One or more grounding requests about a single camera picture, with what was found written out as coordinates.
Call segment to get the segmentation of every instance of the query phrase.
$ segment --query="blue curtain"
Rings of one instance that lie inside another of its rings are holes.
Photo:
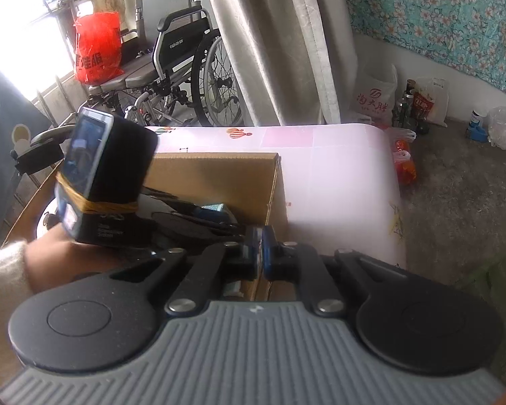
[[[14,148],[18,153],[25,151],[31,138],[50,125],[47,117],[0,72],[0,225],[20,181],[9,153]]]
[[[358,33],[506,92],[506,0],[347,0]]]

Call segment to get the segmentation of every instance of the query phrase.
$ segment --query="metal screw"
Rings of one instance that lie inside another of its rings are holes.
[[[189,299],[176,299],[169,303],[169,309],[173,312],[190,312],[195,306],[195,302]]]
[[[335,314],[341,312],[345,308],[345,305],[341,300],[327,299],[321,300],[319,304],[317,304],[317,307],[319,311],[326,314]]]

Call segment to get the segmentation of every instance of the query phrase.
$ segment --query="cardboard box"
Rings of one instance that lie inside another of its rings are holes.
[[[35,239],[35,227],[54,198],[56,172],[55,169],[35,193],[5,243]],[[271,225],[279,240],[287,240],[285,194],[277,154],[156,154],[144,185],[197,205],[225,203],[239,222]],[[243,282],[242,292],[249,300],[267,300],[271,286],[261,277],[255,282]]]

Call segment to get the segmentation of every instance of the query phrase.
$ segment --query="flower pattern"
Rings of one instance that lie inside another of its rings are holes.
[[[357,33],[506,92],[506,0],[347,0],[347,5]]]

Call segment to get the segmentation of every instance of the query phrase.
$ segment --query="sleeve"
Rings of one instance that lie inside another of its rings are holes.
[[[19,242],[0,250],[0,387],[19,371],[7,334],[9,317],[32,291],[25,275],[26,243]]]

